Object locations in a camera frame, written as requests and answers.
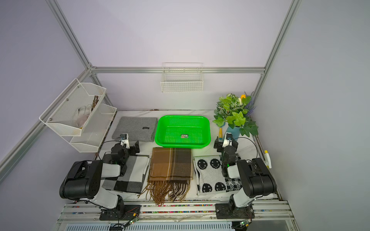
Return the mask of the black white checked scarf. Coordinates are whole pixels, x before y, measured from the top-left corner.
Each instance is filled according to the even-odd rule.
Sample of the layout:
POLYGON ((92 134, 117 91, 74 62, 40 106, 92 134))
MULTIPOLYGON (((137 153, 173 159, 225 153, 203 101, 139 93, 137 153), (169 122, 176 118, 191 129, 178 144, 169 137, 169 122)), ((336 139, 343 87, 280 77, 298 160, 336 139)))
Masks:
POLYGON ((123 176, 105 178, 102 187, 109 191, 140 194, 150 163, 149 156, 130 156, 123 176))

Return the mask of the white black smiley scarf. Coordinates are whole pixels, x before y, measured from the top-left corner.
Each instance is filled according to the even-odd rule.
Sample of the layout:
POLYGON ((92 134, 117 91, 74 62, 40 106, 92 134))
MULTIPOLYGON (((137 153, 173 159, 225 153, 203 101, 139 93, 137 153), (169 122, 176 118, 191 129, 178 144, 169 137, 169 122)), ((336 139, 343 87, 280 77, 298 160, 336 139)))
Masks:
POLYGON ((242 188, 240 178, 232 179, 222 174, 221 156, 194 157, 197 195, 211 195, 238 191, 242 188))

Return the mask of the brown plaid fringed scarf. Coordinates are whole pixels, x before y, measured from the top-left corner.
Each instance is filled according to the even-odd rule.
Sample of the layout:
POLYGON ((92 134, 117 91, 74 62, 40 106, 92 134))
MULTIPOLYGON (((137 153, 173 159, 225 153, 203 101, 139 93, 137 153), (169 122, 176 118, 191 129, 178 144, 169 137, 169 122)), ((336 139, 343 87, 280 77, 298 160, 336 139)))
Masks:
POLYGON ((155 147, 152 150, 147 185, 141 194, 156 205, 166 201, 183 201, 193 179, 192 150, 155 147))

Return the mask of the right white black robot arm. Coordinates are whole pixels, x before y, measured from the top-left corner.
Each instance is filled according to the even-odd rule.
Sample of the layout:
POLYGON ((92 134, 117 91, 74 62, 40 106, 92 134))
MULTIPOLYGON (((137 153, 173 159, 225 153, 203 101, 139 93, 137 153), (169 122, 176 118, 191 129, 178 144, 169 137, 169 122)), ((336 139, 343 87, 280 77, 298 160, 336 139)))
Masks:
POLYGON ((230 196, 228 203, 215 205, 216 217, 246 219, 251 222, 255 218, 253 202, 275 193, 277 184, 261 158, 236 160, 238 145, 232 137, 214 143, 214 148, 221 153, 222 175, 241 180, 241 189, 230 196))

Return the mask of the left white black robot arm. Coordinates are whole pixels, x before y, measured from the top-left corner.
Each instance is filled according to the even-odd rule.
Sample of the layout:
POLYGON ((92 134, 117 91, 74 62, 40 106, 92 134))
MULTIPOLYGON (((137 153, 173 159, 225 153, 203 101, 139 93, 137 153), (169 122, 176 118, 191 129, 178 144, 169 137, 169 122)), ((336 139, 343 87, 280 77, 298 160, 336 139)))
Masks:
POLYGON ((125 206, 120 193, 140 194, 143 189, 150 158, 139 152, 138 142, 119 142, 102 159, 75 162, 61 184, 60 197, 99 206, 100 220, 134 223, 140 206, 125 206))

